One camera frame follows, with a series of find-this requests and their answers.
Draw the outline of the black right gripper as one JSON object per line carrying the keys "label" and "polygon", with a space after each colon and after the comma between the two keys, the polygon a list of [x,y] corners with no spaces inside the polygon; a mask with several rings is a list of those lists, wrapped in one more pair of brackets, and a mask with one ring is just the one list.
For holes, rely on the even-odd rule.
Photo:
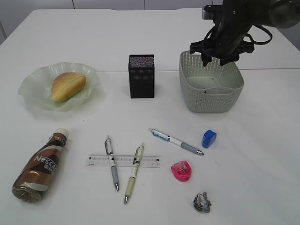
{"label": "black right gripper", "polygon": [[252,42],[244,41],[241,35],[229,37],[225,31],[220,31],[215,24],[203,40],[190,44],[190,53],[200,53],[203,66],[212,62],[212,57],[220,59],[220,66],[239,60],[238,55],[252,53]]}

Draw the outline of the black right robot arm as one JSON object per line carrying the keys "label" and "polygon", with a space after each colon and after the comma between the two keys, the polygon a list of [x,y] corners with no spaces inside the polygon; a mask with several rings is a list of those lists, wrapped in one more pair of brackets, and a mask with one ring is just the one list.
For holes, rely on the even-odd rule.
{"label": "black right robot arm", "polygon": [[202,11],[204,20],[213,20],[214,26],[203,40],[190,45],[190,53],[200,53],[206,66],[213,58],[221,66],[237,62],[240,54],[252,53],[255,45],[266,45],[271,40],[255,41],[249,34],[255,26],[272,33],[266,26],[287,29],[300,21],[298,0],[224,0],[221,5],[206,5]]}

